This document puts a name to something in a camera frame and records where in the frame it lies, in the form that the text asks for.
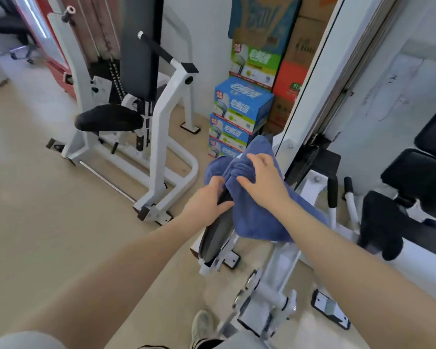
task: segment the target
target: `sneaker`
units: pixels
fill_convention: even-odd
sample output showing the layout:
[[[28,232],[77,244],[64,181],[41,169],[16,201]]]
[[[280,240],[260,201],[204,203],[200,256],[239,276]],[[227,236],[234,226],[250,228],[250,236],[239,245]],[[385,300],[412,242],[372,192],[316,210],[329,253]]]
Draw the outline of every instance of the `sneaker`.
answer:
[[[201,339],[213,338],[214,332],[213,316],[208,311],[200,310],[192,322],[192,345]]]

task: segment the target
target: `cardboard box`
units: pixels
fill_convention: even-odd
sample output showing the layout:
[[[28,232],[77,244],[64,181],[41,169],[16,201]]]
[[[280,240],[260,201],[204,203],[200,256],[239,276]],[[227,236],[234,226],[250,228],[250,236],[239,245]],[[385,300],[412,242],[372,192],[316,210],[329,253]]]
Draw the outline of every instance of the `cardboard box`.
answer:
[[[282,55],[301,0],[233,0],[228,37]]]
[[[208,138],[208,155],[213,158],[218,158],[220,155],[228,155],[233,158],[237,158],[241,152],[237,151],[225,143],[215,140],[213,137]]]
[[[267,121],[263,126],[263,132],[266,134],[277,135],[284,131],[284,126],[279,126],[271,121]]]
[[[229,70],[231,75],[271,90],[281,62],[281,55],[233,42],[231,61]]]
[[[252,134],[266,121],[273,98],[266,89],[231,76],[215,88],[213,113]]]
[[[268,121],[280,127],[284,127],[287,119],[291,115],[293,107],[294,101],[275,97],[270,115],[268,116]]]
[[[299,16],[328,22],[337,0],[302,0]]]
[[[297,17],[284,60],[309,68],[325,28],[325,22]]]
[[[258,134],[249,134],[241,128],[230,124],[229,122],[217,117],[215,114],[210,115],[210,137],[227,144],[228,146],[237,149],[239,152],[244,152],[247,145]]]
[[[273,94],[294,103],[307,73],[307,68],[283,60],[273,88]]]

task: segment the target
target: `office chair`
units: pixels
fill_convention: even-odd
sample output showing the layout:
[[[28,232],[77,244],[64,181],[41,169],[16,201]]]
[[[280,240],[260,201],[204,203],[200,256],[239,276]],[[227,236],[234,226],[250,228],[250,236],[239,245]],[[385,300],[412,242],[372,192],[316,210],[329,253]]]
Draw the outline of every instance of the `office chair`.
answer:
[[[9,50],[8,53],[14,60],[25,58],[28,63],[33,64],[34,61],[31,58],[31,54],[37,49],[37,43],[17,10],[16,5],[13,0],[0,0],[0,7],[6,13],[4,17],[0,17],[0,34],[16,35],[17,39],[23,44]],[[27,53],[24,57],[18,58],[16,52],[21,49],[27,49]]]

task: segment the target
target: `blue box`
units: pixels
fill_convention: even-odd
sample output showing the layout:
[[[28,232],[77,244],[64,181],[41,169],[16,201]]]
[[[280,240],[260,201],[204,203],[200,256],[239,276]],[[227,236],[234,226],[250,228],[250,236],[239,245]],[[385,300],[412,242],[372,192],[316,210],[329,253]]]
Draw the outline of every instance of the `blue box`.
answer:
[[[241,152],[230,146],[215,140],[213,137],[208,138],[208,155],[213,158],[218,158],[220,155],[229,155],[230,157],[237,158]]]
[[[252,134],[265,123],[273,99],[266,89],[231,76],[215,88],[213,113]]]
[[[233,0],[228,37],[283,55],[302,0]]]
[[[213,113],[210,115],[210,137],[237,149],[239,152],[244,152],[247,145],[257,134],[258,132],[249,134],[240,127],[230,124]]]

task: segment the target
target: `white wall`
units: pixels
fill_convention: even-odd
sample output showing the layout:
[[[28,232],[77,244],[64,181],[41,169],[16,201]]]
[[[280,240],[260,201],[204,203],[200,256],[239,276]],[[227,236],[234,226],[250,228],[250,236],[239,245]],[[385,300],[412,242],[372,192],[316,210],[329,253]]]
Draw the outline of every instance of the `white wall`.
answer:
[[[215,86],[224,81],[231,67],[232,41],[228,39],[232,0],[164,0],[186,23],[192,35],[192,61],[199,70],[194,79],[195,112],[209,116]],[[187,46],[165,21],[162,46],[179,61],[186,62]],[[171,75],[173,70],[160,60],[160,71]]]
[[[426,3],[428,9],[419,2],[410,5],[416,6],[414,19],[418,20],[418,26],[406,30],[410,34],[401,39],[402,44],[407,44],[408,40],[436,46],[436,0]],[[404,17],[413,19],[407,9]],[[401,20],[395,27],[398,24],[405,26]],[[420,55],[415,51],[411,57],[410,52],[400,54],[402,45],[399,45],[395,52],[389,52],[388,58],[385,47],[393,49],[388,40],[394,40],[391,39],[394,36],[397,36],[397,29],[388,35],[389,39],[379,49],[376,59],[353,88],[353,97],[339,111],[340,118],[349,115],[352,118],[329,147],[342,156],[339,181],[344,176],[351,176],[359,194],[381,183],[384,169],[404,149],[413,146],[415,136],[436,113],[436,58],[433,58],[433,52],[425,49],[426,54]],[[378,64],[380,58],[388,60]],[[337,132],[332,128],[331,131],[331,134]]]

